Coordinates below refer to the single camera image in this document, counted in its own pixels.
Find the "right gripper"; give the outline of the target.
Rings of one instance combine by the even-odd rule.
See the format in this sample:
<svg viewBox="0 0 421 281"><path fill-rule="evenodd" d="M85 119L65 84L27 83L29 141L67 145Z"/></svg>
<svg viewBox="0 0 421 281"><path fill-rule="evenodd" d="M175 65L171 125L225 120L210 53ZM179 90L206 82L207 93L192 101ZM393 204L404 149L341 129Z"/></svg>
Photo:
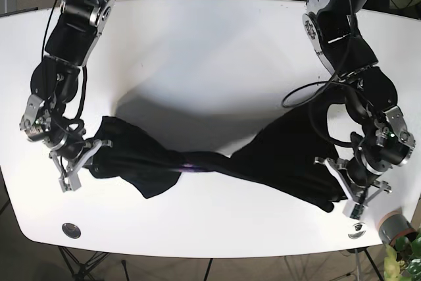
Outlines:
<svg viewBox="0 0 421 281"><path fill-rule="evenodd" d="M82 120L69 120L40 97L29 97L20 121L20 130L32 142L43 142L50 151L50 158L60 172L59 184L62 192L74 192L82 187L78 172L93 164L93 157L103 147L112 147L111 140L94 140L91 147L82 155L85 141ZM61 163L69 162L66 167Z"/></svg>

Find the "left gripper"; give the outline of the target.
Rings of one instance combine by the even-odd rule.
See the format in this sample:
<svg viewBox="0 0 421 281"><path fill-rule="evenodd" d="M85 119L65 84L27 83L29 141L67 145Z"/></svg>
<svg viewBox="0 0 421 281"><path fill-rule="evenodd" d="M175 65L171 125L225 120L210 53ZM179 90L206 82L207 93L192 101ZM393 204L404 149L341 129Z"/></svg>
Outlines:
<svg viewBox="0 0 421 281"><path fill-rule="evenodd" d="M377 188L373 194L367 189L355 193L350 181L341 171L347 171L348 160L338 158L315 157L314 163L324 165L338 181L347 197L343 214L354 220L360 220L368 204L382 192L391 193L391 186L386 181L376 179L393 166L407 163L415 148L414 136L408 131L404 120L356 120L364 134L352 133L352 182L359 187Z"/></svg>

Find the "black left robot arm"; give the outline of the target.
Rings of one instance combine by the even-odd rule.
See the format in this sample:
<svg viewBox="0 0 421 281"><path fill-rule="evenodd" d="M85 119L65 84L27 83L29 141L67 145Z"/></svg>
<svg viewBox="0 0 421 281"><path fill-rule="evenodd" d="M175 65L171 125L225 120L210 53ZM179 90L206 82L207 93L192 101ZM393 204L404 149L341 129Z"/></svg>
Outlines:
<svg viewBox="0 0 421 281"><path fill-rule="evenodd" d="M416 147L398 104L395 84L359 29L358 12L367 0L307 0L303 25L314 52L330 73L314 94L291 106L287 135L309 173L328 178L305 197L325 211L345 199L345 214L359 219L385 191L379 177L405 165Z"/></svg>

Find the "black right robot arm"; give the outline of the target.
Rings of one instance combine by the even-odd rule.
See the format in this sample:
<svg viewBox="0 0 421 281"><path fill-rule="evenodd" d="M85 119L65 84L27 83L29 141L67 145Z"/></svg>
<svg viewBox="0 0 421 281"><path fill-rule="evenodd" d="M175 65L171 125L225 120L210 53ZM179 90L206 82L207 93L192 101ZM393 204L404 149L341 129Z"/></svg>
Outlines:
<svg viewBox="0 0 421 281"><path fill-rule="evenodd" d="M101 37L115 0L55 0L60 15L46 31L41 62L32 73L31 94L20 130L32 142L41 141L59 170L63 192L81 187L78 172L110 140L85 140L82 112L86 100L87 61Z"/></svg>

